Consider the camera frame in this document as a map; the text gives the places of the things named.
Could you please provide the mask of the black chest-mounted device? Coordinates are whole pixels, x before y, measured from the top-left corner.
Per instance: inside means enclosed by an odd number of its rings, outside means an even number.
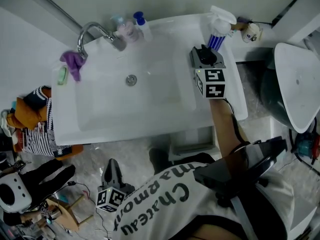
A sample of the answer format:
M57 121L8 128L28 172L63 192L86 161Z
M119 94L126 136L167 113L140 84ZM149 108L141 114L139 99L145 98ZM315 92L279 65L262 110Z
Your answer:
M288 150L286 140L278 136L258 141L193 171L195 180L218 197L230 200L252 188Z

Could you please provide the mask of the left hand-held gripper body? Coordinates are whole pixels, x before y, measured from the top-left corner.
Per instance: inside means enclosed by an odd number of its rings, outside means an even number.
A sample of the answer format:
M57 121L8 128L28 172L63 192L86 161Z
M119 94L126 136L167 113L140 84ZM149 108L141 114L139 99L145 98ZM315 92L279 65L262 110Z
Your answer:
M135 190L134 186L127 183L120 189L113 186L99 186L96 198L96 208L109 213L115 212L125 200L125 197Z

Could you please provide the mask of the metal cup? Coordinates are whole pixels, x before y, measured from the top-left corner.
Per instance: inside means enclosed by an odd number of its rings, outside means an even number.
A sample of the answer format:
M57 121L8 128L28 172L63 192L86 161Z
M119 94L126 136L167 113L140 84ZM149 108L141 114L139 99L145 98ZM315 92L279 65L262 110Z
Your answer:
M48 212L48 216L50 220L56 220L58 217L62 215L62 211L59 207L55 206L52 210Z

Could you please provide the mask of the wooden stool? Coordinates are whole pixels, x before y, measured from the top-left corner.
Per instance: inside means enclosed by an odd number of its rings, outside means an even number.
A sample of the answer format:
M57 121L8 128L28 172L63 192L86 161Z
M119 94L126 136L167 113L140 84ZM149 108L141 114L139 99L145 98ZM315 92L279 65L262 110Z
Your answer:
M85 194L82 194L75 202L68 204L62 200L56 199L54 197L49 197L46 199L49 207L47 213L41 213L40 209L37 211L25 212L20 216L21 222L26 223L32 221L36 223L41 229L48 226L50 223L57 223L59 226L71 231L79 231L80 226L86 223L88 220L92 219L94 215L90 215L82 221L78 221L73 213L73 208L80 204L84 199L87 199ZM55 220L49 219L49 211L51 211L55 206L60 208L62 215Z

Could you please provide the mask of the green soap dish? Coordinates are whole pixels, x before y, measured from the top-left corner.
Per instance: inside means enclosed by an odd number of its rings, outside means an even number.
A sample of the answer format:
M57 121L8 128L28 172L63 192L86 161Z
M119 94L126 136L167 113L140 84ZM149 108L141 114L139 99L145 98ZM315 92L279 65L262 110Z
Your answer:
M68 81L68 68L67 66L62 66L58 70L58 76L57 76L57 84L60 86L63 86L67 83Z

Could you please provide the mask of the person's black trouser leg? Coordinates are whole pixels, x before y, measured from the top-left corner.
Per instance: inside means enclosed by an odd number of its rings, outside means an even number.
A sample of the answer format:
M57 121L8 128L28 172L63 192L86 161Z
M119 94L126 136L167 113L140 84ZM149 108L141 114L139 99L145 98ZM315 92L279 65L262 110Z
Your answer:
M201 152L197 155L189 156L187 158L183 158L176 161L169 161L169 154L158 148L151 148L148 152L149 160L153 166L154 174L158 174L172 166L183 165L187 163L203 163L203 164L211 164L214 163L215 160L208 154Z

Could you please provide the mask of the white storage cabinet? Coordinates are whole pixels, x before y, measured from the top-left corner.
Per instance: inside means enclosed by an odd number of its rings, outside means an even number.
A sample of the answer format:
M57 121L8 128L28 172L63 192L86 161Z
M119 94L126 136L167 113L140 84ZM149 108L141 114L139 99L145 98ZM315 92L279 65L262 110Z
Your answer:
M272 28L277 40L298 44L320 28L320 0L297 0Z

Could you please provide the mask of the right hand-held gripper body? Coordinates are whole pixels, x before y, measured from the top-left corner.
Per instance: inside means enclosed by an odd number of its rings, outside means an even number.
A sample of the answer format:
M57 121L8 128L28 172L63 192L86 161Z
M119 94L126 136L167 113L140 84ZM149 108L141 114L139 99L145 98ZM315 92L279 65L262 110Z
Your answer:
M224 99L226 97L226 69L202 68L194 69L195 88L206 99Z

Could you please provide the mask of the small black bottle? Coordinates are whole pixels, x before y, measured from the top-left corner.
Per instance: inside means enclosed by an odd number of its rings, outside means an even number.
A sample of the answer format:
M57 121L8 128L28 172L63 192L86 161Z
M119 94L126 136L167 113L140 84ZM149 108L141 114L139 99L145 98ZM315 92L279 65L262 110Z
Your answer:
M210 47L201 45L201 48L197 50L198 57L202 64L213 66L217 62L217 56L212 52Z

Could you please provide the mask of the white drawer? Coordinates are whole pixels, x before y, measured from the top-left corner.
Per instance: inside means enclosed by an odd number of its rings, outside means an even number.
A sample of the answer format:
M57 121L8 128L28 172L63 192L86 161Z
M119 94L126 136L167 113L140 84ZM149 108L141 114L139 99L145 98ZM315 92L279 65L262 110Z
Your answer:
M170 153L178 158L186 158L202 152L213 154L218 151L213 126L170 134Z

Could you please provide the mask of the person's white printed t-shirt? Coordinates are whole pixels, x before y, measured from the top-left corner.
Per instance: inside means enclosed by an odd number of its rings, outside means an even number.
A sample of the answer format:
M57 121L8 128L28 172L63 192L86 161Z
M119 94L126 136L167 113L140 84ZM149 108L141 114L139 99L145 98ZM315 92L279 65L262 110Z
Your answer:
M235 211L218 204L216 193L195 181L204 163L174 165L155 174L118 207L113 240L183 240L203 224L246 240Z

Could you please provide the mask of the person's neck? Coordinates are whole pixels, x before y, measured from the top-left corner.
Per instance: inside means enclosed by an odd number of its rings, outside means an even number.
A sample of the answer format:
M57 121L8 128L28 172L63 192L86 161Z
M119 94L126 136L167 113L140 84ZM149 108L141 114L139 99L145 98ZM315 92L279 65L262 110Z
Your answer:
M232 232L226 229L210 224L200 226L191 236L189 240L242 240Z

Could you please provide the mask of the white low side shelf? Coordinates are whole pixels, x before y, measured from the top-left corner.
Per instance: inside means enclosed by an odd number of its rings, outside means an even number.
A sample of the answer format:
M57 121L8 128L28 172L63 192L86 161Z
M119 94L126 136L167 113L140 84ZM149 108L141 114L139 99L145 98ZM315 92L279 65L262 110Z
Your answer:
M277 44L277 37L271 28L264 27L261 36L246 43L240 31L234 33L230 41L231 51L237 63L263 61Z

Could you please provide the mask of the white mug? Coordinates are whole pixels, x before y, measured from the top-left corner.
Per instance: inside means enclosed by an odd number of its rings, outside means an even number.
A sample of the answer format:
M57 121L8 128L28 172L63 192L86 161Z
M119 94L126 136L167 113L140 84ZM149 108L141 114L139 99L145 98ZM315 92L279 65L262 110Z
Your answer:
M250 43L256 41L260 36L261 28L257 23L249 23L241 32L242 40L245 43Z

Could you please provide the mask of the purple cloth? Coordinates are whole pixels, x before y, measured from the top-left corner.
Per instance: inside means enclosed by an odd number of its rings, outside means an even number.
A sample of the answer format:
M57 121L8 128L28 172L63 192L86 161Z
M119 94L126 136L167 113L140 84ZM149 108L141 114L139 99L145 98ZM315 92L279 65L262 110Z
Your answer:
M86 63L86 59L75 51L65 51L59 58L63 63L66 63L68 71L76 82L81 81L80 69Z

